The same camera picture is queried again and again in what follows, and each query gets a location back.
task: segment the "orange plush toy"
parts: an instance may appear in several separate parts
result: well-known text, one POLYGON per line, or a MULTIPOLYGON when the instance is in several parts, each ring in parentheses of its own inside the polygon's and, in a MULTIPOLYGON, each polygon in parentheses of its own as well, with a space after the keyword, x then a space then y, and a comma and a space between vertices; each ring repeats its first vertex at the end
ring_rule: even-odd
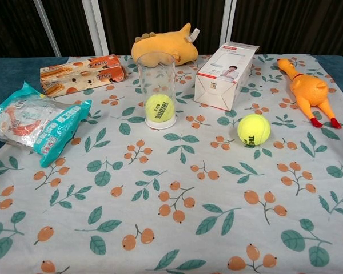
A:
POLYGON ((334 112, 330 108, 328 99, 328 85, 320 78, 299 73, 287 59, 279 59, 278 67, 287 73, 291 79, 291 91, 296 97, 297 104, 302 112, 310 119, 315 127, 322 127, 322 124, 311 112, 311 106, 320 108, 334 128, 341 128, 334 112))

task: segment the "cardboard box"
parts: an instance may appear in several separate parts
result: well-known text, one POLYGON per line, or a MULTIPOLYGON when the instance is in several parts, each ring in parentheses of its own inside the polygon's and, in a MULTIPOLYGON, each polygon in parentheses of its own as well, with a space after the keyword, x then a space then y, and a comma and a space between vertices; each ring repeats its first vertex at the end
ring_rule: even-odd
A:
POLYGON ((250 75, 258 48, 234 42, 223 44, 197 72, 194 100, 230 111, 250 75))
POLYGON ((121 82, 125 73, 116 55, 72 62, 40 70, 41 85, 48 97, 121 82))

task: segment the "yellow tennis ball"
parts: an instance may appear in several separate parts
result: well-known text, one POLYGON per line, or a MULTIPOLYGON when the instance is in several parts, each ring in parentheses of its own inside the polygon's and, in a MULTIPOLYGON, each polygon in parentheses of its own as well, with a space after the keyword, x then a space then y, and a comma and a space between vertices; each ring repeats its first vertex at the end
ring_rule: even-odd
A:
POLYGON ((238 125, 238 136, 245 144, 257 146, 264 143, 270 134, 269 122, 262 115, 250 114, 238 125))
POLYGON ((146 117, 153 122, 165 122, 174 115, 174 103, 165 94, 154 94, 145 105, 146 117))

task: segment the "curtain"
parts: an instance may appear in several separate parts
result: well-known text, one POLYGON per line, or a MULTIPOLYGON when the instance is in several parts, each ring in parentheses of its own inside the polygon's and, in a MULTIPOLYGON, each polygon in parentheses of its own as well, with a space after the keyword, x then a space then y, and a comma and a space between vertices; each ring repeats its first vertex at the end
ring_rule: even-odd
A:
POLYGON ((264 54, 343 56, 343 0, 237 0, 231 40, 264 54))
POLYGON ((177 31, 190 22, 201 30, 194 45, 200 54, 218 49, 224 0, 98 0, 111 53, 131 54, 143 33, 177 31))
POLYGON ((42 0, 62 56, 95 54, 81 0, 42 0))
POLYGON ((0 57, 54 56, 33 0, 0 0, 0 57))

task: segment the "plastic package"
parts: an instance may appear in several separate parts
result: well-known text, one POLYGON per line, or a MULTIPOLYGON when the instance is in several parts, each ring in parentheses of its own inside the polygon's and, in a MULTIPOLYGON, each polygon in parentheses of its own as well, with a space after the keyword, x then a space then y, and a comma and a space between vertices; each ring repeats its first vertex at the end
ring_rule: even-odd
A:
POLYGON ((60 155, 90 108, 90 100, 59 103, 24 83, 0 105, 0 140, 31 148, 43 156, 40 164, 47 167, 60 155))

